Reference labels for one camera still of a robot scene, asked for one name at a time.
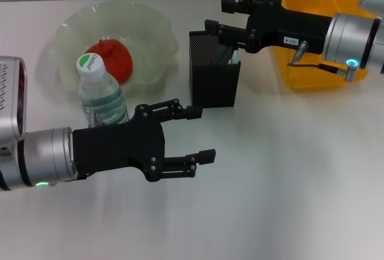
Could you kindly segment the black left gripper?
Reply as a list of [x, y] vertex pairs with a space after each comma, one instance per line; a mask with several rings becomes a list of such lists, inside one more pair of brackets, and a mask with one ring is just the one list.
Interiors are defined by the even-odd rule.
[[179, 99], [137, 106], [122, 124], [84, 128], [73, 132], [73, 159], [82, 178], [121, 168], [140, 170], [147, 181], [194, 178], [197, 165], [211, 164], [216, 151], [204, 150], [183, 157], [166, 157], [161, 122], [199, 119], [203, 108], [183, 107]]

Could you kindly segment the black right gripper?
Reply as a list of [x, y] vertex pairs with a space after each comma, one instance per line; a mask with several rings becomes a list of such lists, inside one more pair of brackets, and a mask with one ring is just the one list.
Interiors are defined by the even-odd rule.
[[281, 0], [221, 0], [224, 13], [249, 14], [246, 30], [205, 20], [205, 31], [216, 35], [220, 44], [245, 44], [248, 53], [265, 47], [297, 49], [308, 43], [308, 52], [320, 55], [332, 17], [288, 10]]

